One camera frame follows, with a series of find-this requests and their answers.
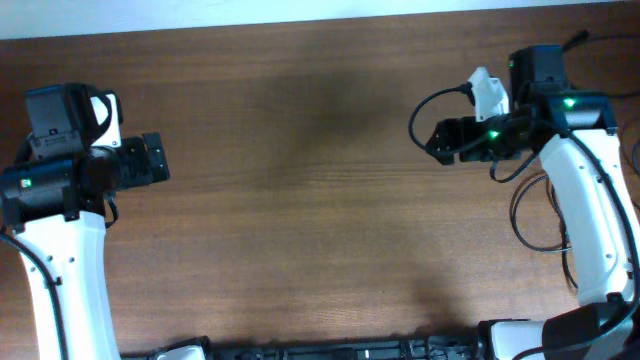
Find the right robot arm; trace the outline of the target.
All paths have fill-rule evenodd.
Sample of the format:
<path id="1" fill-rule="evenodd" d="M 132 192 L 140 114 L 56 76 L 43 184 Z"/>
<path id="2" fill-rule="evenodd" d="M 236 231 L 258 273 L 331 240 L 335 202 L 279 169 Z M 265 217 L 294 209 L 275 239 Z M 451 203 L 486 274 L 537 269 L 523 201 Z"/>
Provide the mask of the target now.
<path id="1" fill-rule="evenodd" d="M 503 85 L 478 68 L 458 87 L 474 114 L 439 122 L 422 150 L 443 165 L 517 158 L 525 149 L 552 185 L 578 307 L 544 321 L 478 327 L 479 359 L 633 359 L 639 346 L 639 222 L 621 169 L 607 95 L 574 87 L 558 45 L 518 50 Z"/>

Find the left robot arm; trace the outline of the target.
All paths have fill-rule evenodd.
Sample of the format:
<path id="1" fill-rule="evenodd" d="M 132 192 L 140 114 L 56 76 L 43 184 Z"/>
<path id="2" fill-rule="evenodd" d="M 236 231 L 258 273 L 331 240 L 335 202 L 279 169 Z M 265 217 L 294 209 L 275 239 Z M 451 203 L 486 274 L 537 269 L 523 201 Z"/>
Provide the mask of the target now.
<path id="1" fill-rule="evenodd" d="M 22 258 L 43 359 L 120 356 L 104 270 L 118 192 L 169 179 L 156 132 L 122 137 L 111 90 L 30 90 L 31 132 L 1 174 L 1 239 Z"/>

